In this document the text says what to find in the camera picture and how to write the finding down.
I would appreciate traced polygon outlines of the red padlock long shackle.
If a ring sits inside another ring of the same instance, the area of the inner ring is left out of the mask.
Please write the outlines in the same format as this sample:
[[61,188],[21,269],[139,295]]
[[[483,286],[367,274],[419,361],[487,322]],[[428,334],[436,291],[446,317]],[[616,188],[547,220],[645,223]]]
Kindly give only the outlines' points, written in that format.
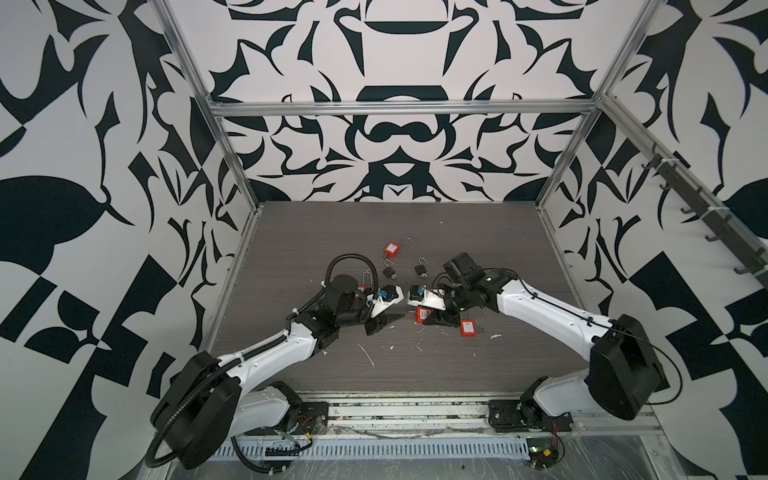
[[462,337],[475,337],[478,333],[477,324],[471,319],[463,319],[460,322],[460,330]]

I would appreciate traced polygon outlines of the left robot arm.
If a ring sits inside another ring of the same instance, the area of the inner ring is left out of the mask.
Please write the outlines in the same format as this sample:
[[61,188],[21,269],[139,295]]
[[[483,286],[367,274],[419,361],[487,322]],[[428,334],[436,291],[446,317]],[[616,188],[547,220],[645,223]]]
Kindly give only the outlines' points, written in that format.
[[171,379],[150,416],[155,434],[145,466],[157,468],[177,460],[193,469],[224,441],[246,432],[288,433],[301,399],[274,376],[326,350],[345,327],[362,325],[367,334],[377,333],[396,318],[389,308],[404,299],[397,285],[363,289],[353,277],[338,275],[293,310],[278,333],[219,357],[207,351],[195,354]]

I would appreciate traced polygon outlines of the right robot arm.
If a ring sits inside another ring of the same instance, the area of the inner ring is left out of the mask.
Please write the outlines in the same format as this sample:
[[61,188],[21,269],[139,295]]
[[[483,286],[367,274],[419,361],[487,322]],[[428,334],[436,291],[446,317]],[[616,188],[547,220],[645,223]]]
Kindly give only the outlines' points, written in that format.
[[569,347],[586,368],[541,377],[508,408],[491,407],[497,430],[552,431],[573,413],[636,418],[666,379],[659,350],[635,318],[610,318],[579,309],[531,286],[509,268],[482,268],[462,252],[444,264],[445,285],[414,285],[409,304],[430,310],[425,324],[458,327],[463,313],[487,308],[520,320]]

